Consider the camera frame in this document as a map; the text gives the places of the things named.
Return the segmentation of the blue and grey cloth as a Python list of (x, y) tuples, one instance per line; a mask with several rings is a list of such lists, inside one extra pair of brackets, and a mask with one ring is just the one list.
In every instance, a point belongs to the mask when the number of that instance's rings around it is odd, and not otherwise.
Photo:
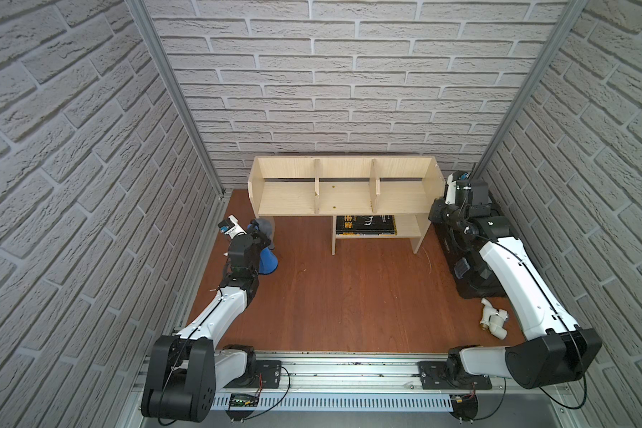
[(256, 229), (263, 235), (265, 235), (270, 243), (269, 246), (262, 250), (260, 253), (260, 274), (267, 276), (274, 273), (278, 268), (278, 259), (274, 255), (274, 234), (275, 234), (275, 224), (268, 219), (254, 219), (251, 221), (249, 229)]

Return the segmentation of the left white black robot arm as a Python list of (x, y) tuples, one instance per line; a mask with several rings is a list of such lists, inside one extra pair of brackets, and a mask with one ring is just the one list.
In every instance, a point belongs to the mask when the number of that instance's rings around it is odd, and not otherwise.
[(153, 344), (141, 403), (144, 417), (201, 422), (219, 389), (245, 375), (253, 353), (219, 351), (218, 345), (253, 301), (260, 284), (260, 254), (269, 245), (257, 229), (233, 235), (215, 298), (191, 324)]

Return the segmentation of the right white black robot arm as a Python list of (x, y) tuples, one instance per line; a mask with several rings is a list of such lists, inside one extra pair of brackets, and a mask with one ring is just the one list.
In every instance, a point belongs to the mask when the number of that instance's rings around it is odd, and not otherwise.
[(499, 340), (508, 332), (509, 299), (524, 342), (513, 346), (460, 346), (449, 351), (446, 379), (466, 387), (476, 376), (511, 378), (525, 389), (581, 380), (602, 347), (595, 329), (583, 328), (546, 285), (487, 183), (461, 171), (447, 178), (429, 214), (458, 294), (483, 305), (480, 326)]

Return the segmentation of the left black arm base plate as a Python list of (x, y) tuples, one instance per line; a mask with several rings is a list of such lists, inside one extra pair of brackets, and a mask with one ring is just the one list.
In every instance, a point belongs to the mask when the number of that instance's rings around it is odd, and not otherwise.
[(278, 389), (281, 383), (282, 362), (280, 360), (258, 360), (239, 378), (222, 386), (222, 389), (263, 390)]

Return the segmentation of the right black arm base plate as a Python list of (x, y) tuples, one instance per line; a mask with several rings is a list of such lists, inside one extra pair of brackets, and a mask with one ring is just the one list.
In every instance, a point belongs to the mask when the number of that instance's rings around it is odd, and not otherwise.
[(482, 390), (492, 389), (487, 376), (467, 374), (456, 368), (454, 363), (446, 361), (419, 361), (417, 363), (419, 379), (424, 390)]

